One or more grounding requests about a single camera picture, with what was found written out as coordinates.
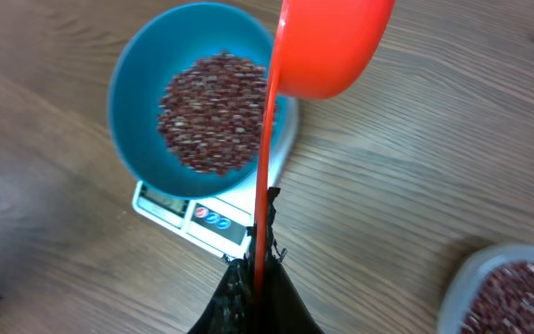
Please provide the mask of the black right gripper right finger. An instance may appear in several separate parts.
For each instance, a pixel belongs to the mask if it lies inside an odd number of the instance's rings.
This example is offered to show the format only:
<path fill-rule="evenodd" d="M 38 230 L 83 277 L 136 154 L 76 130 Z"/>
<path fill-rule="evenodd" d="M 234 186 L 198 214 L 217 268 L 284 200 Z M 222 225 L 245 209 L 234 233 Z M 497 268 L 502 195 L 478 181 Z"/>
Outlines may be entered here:
<path fill-rule="evenodd" d="M 261 302 L 261 332 L 268 334 L 324 334 L 300 298 L 283 266 L 286 249 L 277 247 L 273 233 L 279 187 L 267 190 L 267 236 Z"/>

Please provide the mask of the orange plastic measuring scoop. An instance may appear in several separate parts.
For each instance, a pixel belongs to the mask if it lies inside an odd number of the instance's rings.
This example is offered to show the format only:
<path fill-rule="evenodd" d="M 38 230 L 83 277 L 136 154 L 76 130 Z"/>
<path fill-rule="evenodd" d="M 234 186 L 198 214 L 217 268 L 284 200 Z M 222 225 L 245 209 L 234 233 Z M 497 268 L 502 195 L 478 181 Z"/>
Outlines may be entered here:
<path fill-rule="evenodd" d="M 284 0 L 267 80 L 255 214 L 254 295 L 261 297 L 267 238 L 267 187 L 275 99 L 328 99 L 346 91 L 373 57 L 394 0 Z"/>

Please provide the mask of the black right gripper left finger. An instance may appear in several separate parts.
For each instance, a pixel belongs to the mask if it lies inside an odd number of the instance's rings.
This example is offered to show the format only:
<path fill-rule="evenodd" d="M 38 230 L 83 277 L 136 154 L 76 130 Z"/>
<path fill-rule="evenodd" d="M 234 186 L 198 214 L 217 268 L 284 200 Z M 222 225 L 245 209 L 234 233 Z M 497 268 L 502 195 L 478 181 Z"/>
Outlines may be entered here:
<path fill-rule="evenodd" d="M 251 334 L 255 327 L 254 266 L 256 226 L 247 228 L 250 250 L 227 264 L 216 290 L 188 334 Z"/>

